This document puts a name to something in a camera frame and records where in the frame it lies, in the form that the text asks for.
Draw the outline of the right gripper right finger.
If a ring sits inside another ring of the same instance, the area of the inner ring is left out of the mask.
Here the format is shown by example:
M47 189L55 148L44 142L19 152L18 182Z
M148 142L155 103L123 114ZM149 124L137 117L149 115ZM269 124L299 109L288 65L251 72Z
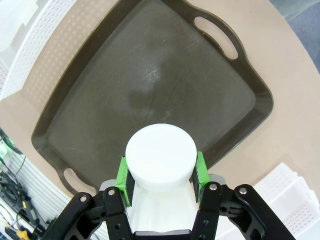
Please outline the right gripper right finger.
M293 240L258 192L249 184L235 189L218 183L209 176L202 152L197 152L192 173L196 202L199 208L191 230L193 240L214 240L219 217L227 217L246 240Z

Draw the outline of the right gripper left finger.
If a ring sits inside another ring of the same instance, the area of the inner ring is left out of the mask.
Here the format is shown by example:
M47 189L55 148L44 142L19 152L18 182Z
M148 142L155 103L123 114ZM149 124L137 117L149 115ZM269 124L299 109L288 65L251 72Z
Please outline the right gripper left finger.
M89 240L105 222L110 240L132 240L126 209L132 205L134 187L135 181L123 156L115 183L109 183L95 196L86 192L74 195L42 239Z

